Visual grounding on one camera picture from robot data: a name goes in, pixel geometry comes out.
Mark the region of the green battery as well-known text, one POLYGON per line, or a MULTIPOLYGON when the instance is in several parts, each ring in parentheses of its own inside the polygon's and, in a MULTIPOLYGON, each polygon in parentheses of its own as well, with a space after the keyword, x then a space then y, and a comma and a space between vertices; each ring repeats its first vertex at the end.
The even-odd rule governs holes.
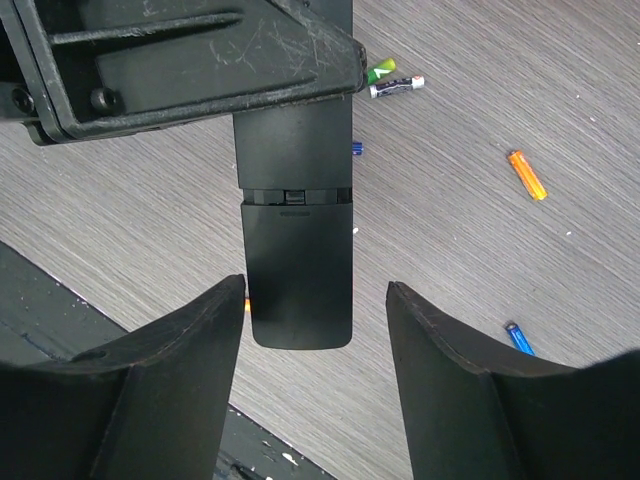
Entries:
POLYGON ((393 58, 386 58, 367 70, 367 84, 373 85, 381 81, 396 70, 396 63, 393 58))

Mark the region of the orange battery centre right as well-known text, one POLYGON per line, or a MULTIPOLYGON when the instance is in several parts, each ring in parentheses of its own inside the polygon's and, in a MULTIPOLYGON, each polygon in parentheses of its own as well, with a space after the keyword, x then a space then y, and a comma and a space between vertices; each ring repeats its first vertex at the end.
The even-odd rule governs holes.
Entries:
POLYGON ((507 158, 529 195, 536 201, 544 200, 547 197, 547 191, 524 154, 520 150, 515 150, 510 152, 507 158))

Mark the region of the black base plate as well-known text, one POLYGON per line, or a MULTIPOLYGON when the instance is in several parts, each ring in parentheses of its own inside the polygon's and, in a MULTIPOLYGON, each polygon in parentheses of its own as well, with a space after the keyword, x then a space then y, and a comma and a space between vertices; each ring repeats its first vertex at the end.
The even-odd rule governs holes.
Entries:
MULTIPOLYGON (((126 331, 60 280, 1 244, 1 359, 69 360, 126 331)), ((216 479, 331 479, 286 441, 227 406, 216 479)))

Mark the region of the blue battery under right arm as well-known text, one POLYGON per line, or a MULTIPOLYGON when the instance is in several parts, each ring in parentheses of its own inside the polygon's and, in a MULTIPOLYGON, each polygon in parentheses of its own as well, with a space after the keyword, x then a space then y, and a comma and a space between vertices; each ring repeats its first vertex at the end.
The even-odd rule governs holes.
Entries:
POLYGON ((531 356, 535 355, 534 350, 532 349, 518 324, 510 321, 504 326, 504 329, 517 350, 531 356))

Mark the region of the black battery cover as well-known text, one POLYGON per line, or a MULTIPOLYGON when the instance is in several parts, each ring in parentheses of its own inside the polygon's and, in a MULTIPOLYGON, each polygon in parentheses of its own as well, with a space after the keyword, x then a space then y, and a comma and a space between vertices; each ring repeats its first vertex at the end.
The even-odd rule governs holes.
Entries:
POLYGON ((241 206, 255 341, 326 350, 353 332, 353 206, 241 206))

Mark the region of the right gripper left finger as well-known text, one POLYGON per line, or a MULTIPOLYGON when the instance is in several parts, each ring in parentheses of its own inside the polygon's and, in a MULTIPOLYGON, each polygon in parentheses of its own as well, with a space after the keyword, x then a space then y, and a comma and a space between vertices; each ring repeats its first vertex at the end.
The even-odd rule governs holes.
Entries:
POLYGON ((245 281, 73 359, 1 367, 5 479, 210 479, 244 319, 245 281))

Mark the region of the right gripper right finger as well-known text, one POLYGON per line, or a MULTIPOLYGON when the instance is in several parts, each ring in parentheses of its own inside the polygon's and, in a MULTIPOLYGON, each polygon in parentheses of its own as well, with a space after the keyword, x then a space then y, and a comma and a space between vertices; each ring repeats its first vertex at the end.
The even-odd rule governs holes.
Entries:
POLYGON ((635 479, 639 354, 572 368, 509 347, 401 282, 386 294, 417 479, 635 479))

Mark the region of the black remote control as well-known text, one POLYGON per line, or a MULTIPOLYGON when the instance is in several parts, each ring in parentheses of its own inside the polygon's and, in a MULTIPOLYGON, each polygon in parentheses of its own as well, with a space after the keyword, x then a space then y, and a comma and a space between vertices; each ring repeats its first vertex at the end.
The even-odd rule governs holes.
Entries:
POLYGON ((352 202, 352 95, 366 54, 350 1, 262 1, 224 53, 264 79, 275 107, 233 117, 245 209, 352 202))

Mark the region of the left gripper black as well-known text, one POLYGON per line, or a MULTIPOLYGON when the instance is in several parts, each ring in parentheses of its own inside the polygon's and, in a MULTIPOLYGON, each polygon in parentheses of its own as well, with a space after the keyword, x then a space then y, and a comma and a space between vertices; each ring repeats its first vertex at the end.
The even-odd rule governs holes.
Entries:
POLYGON ((305 1, 5 1, 19 119, 39 145, 362 90, 364 46, 305 1))

